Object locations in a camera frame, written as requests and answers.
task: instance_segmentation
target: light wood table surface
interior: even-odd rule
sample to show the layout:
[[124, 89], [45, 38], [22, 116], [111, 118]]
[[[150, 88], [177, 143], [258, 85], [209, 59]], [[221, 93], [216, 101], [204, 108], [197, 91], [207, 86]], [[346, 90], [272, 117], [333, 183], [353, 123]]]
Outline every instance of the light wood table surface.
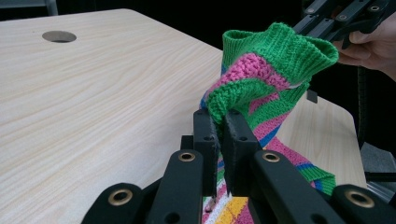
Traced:
[[[0, 223], [79, 223], [104, 189], [160, 178], [221, 53], [128, 9], [0, 22]], [[365, 187], [343, 108], [302, 98], [278, 136]]]

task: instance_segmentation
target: ribbed cuff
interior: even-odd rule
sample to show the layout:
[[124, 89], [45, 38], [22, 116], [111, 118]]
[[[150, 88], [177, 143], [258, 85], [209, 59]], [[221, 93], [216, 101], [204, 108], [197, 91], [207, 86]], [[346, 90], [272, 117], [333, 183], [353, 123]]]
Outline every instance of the ribbed cuff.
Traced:
[[316, 186], [317, 189], [328, 195], [332, 195], [332, 190], [335, 188], [335, 175], [328, 173], [317, 166], [299, 171], [308, 182], [319, 181], [320, 187]]
[[206, 106], [213, 120], [217, 124], [221, 124], [224, 116], [231, 108], [241, 105], [248, 108], [252, 99], [257, 99], [274, 91], [274, 87], [268, 86], [258, 79], [241, 79], [213, 90], [208, 95]]
[[302, 83], [299, 87], [291, 90], [284, 90], [279, 93], [280, 98], [288, 102], [288, 104], [295, 107], [297, 102], [309, 88], [309, 80]]
[[326, 40], [297, 35], [284, 23], [273, 23], [259, 33], [231, 30], [223, 34], [223, 66], [239, 56], [254, 52], [294, 85], [335, 64], [338, 51]]

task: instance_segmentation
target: yellow stripe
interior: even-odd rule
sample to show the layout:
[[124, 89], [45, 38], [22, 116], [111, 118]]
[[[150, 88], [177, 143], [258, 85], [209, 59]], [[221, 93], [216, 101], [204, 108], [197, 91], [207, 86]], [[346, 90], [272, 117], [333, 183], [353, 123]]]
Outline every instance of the yellow stripe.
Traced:
[[231, 200], [224, 206], [220, 215], [216, 219], [217, 224], [230, 224], [234, 223], [238, 215], [241, 213], [248, 198], [245, 197], [232, 197]]

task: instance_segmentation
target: human hand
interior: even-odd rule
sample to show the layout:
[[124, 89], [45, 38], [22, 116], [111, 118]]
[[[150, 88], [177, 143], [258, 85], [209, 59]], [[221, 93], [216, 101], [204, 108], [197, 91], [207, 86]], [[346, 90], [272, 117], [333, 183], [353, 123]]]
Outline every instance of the human hand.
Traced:
[[342, 41], [333, 42], [339, 51], [339, 63], [378, 70], [396, 81], [396, 12], [372, 33], [353, 32], [349, 40], [347, 49], [341, 49]]

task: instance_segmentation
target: blue stripe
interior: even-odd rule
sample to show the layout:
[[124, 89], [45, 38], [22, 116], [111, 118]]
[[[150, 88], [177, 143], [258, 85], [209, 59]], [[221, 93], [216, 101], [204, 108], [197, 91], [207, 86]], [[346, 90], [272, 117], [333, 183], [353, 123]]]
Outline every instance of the blue stripe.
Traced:
[[227, 68], [224, 66], [224, 64], [221, 65], [221, 75], [224, 75], [224, 73], [227, 72]]
[[279, 130], [280, 125], [277, 126], [276, 128], [274, 128], [270, 133], [268, 133], [267, 135], [264, 136], [264, 138], [262, 138], [260, 140], [260, 145], [262, 147], [265, 147], [268, 145], [268, 143], [275, 137], [277, 131]]
[[206, 108], [207, 108], [206, 103], [205, 103], [205, 94], [204, 94], [204, 96], [201, 98], [201, 103], [199, 104], [199, 106], [200, 106], [201, 109], [206, 109]]
[[315, 184], [316, 189], [323, 191], [323, 186], [321, 184], [321, 180], [314, 180], [314, 184]]
[[310, 168], [315, 168], [315, 166], [312, 163], [303, 163], [300, 165], [296, 166], [298, 170], [304, 170], [304, 169], [310, 169]]
[[218, 162], [218, 168], [221, 168], [221, 167], [223, 167], [223, 166], [224, 166], [224, 161]]

